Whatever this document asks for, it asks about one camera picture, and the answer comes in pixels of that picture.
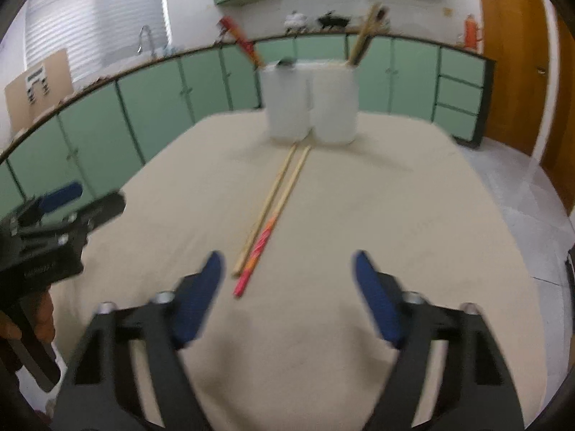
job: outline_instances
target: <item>beige tablecloth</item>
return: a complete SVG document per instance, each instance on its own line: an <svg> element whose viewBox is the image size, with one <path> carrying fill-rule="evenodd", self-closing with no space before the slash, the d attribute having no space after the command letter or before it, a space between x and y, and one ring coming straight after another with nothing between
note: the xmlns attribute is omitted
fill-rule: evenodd
<svg viewBox="0 0 575 431"><path fill-rule="evenodd" d="M53 287L64 357L98 302L144 303L219 249L225 281L203 335L182 352L213 427L360 429L396 358L354 284L352 255L365 249L431 302L483 308L531 421L546 386L536 287L488 191L434 125L361 113L353 144L315 147L245 295L233 298L227 275L288 148L268 139L263 113L233 113L203 120L146 165L124 187L123 216L90 238L84 274Z"/></svg>

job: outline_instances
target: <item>sink faucet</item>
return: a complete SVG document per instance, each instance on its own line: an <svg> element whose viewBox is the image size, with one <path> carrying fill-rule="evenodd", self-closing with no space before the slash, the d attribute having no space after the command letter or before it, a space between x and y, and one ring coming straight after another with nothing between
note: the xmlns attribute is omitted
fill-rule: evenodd
<svg viewBox="0 0 575 431"><path fill-rule="evenodd" d="M138 54L142 53L142 34L144 33L144 31L148 34L148 40L150 42L150 48L152 49L152 58L155 59L156 58L156 50L153 47L153 37L152 37L152 30L150 29L149 25L146 24L145 26L142 27L142 30L140 30L140 35L139 35L139 42L140 42L140 46L138 47Z"/></svg>

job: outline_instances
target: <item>floor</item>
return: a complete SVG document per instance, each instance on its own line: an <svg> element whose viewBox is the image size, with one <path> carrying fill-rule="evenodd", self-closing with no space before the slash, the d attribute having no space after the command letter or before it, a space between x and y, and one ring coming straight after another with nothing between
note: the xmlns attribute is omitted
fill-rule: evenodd
<svg viewBox="0 0 575 431"><path fill-rule="evenodd" d="M487 138L479 150L461 147L461 152L491 191L537 284L547 404L567 374L573 318L564 261L575 244L575 231L551 181L531 157Z"/></svg>

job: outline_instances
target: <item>orange thermos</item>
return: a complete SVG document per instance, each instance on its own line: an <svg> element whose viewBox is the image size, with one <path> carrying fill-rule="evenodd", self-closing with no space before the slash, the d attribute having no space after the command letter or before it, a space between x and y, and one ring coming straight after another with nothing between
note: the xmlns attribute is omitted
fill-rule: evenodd
<svg viewBox="0 0 575 431"><path fill-rule="evenodd" d="M477 51L478 42L483 40L483 35L479 36L481 29L477 25L475 17L470 14L465 20L465 48Z"/></svg>

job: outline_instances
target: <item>white blinds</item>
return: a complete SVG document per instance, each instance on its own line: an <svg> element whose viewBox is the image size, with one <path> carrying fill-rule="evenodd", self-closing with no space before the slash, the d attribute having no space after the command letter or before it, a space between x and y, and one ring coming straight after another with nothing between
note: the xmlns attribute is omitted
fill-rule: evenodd
<svg viewBox="0 0 575 431"><path fill-rule="evenodd" d="M162 0L28 0L27 65L67 48L72 79L79 80L134 56L145 24L156 48L168 43Z"/></svg>

